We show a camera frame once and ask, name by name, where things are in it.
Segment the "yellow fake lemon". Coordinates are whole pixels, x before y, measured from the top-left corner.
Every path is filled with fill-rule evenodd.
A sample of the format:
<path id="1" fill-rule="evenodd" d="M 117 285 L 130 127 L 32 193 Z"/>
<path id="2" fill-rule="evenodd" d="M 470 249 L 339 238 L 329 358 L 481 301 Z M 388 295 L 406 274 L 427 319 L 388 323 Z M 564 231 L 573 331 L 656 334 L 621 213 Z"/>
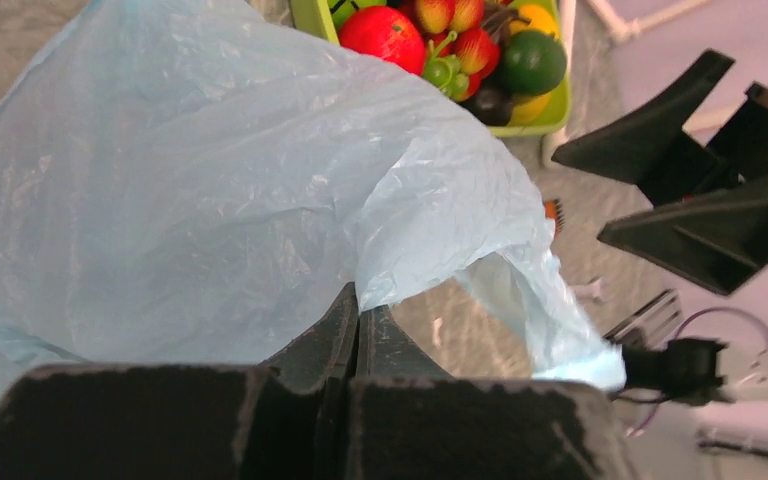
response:
<path id="1" fill-rule="evenodd" d="M 550 37 L 558 38 L 560 29 L 555 17 L 545 8 L 534 3 L 522 4 L 517 8 L 518 17 L 508 24 L 508 32 L 515 35 L 524 30 L 537 30 Z"/>

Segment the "red fake apple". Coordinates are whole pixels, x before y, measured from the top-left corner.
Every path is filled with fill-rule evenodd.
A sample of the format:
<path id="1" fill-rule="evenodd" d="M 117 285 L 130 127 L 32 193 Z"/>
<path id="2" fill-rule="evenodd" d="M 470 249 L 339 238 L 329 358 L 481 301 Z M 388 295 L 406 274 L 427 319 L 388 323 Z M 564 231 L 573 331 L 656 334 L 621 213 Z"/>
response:
<path id="1" fill-rule="evenodd" d="M 425 66 L 422 35 L 399 10 L 386 5 L 362 8 L 337 30 L 342 47 L 378 57 L 421 76 Z"/>

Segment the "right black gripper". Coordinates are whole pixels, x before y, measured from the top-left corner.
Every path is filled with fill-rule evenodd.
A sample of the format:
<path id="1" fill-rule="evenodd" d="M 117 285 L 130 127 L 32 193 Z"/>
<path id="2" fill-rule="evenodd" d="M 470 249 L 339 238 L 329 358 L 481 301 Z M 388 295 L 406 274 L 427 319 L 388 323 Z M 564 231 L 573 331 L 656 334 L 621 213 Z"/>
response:
<path id="1" fill-rule="evenodd" d="M 562 166 L 636 184 L 653 210 L 598 240 L 728 296 L 768 265 L 768 88 L 754 83 L 705 144 L 683 126 L 735 60 L 707 49 L 625 116 L 557 147 Z"/>

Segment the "green fake grapes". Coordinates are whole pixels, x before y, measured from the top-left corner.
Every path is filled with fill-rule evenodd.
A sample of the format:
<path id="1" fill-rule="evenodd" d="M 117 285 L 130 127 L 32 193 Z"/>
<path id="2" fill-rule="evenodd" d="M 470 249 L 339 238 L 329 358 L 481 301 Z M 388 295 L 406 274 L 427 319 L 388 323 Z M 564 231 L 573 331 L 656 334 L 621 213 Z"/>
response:
<path id="1" fill-rule="evenodd" d="M 469 76 L 462 72 L 461 61 L 448 52 L 457 39 L 456 32 L 448 32 L 426 43 L 426 59 L 422 78 L 451 100 L 461 101 L 470 86 Z"/>

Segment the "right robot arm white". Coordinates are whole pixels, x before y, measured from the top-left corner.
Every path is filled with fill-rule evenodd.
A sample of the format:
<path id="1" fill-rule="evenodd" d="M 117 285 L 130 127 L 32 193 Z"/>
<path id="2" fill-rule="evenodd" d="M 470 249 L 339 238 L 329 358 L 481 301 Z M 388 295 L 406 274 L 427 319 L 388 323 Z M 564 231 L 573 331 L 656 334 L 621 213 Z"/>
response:
<path id="1" fill-rule="evenodd" d="M 637 187 L 651 209 L 607 223 L 599 240 L 709 292 L 728 296 L 768 266 L 768 87 L 743 103 L 707 144 L 685 122 L 732 66 L 708 49 L 657 96 L 558 147 L 563 166 Z M 676 335 L 661 349 L 624 344 L 630 388 L 656 403 L 768 401 L 768 347 Z"/>

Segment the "yellow fake fruit front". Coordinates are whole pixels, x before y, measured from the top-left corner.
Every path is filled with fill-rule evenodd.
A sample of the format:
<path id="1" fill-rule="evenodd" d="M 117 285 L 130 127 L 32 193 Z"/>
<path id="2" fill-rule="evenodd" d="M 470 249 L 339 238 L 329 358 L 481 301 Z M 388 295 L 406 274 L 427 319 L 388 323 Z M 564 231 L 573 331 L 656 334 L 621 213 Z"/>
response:
<path id="1" fill-rule="evenodd" d="M 531 125 L 547 108 L 552 94 L 546 93 L 539 96 L 517 95 L 513 97 L 514 105 L 511 112 L 509 126 Z"/>

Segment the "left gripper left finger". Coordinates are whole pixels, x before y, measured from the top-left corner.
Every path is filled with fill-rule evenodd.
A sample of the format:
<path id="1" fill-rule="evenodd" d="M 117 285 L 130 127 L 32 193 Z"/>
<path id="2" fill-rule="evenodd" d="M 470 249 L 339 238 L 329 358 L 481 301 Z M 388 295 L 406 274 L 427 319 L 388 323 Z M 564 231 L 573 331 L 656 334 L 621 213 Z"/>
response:
<path id="1" fill-rule="evenodd" d="M 354 373 L 360 313 L 355 285 L 346 284 L 325 314 L 261 365 L 296 392 L 316 392 Z"/>

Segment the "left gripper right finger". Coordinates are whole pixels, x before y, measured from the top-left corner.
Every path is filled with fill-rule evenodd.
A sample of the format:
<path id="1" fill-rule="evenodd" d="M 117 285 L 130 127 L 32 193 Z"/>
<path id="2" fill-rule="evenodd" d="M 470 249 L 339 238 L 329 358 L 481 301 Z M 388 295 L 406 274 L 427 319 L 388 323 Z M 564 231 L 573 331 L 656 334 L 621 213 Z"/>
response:
<path id="1" fill-rule="evenodd" d="M 359 318 L 356 375 L 451 378 L 395 322 L 386 306 Z"/>

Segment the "green plastic fruit basket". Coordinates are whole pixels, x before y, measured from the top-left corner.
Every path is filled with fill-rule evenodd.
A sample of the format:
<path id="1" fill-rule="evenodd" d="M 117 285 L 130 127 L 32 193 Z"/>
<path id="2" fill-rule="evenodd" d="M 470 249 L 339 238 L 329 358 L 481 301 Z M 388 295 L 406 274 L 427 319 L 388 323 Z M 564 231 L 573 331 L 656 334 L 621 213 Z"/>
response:
<path id="1" fill-rule="evenodd" d="M 290 0 L 289 5 L 296 29 L 340 44 L 327 1 Z M 490 126 L 489 131 L 499 138 L 540 136 L 556 132 L 567 124 L 570 102 L 571 88 L 569 75 L 566 74 L 559 86 L 547 94 L 544 108 L 537 115 L 531 115 L 530 121 L 515 123 L 513 119 L 507 126 Z"/>

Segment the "blue plastic bag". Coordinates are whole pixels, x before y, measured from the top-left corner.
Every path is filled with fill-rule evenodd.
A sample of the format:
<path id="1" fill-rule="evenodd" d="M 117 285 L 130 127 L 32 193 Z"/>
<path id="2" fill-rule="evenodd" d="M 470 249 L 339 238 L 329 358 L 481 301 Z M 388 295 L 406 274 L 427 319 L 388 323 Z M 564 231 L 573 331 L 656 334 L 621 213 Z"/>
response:
<path id="1" fill-rule="evenodd" d="M 0 396 L 47 363 L 266 359 L 353 283 L 458 279 L 541 379 L 621 355 L 525 168 L 401 68 L 242 1 L 93 1 L 0 101 Z"/>

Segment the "green fake avocado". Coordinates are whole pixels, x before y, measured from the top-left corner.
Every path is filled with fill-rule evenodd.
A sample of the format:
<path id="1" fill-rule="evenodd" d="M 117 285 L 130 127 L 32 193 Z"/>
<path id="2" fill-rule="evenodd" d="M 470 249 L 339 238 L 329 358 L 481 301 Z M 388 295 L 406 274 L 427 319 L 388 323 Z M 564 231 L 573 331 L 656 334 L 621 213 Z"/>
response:
<path id="1" fill-rule="evenodd" d="M 502 49 L 497 79 L 509 93 L 540 96 L 560 85 L 567 71 L 562 43 L 539 30 L 523 30 L 511 36 Z"/>

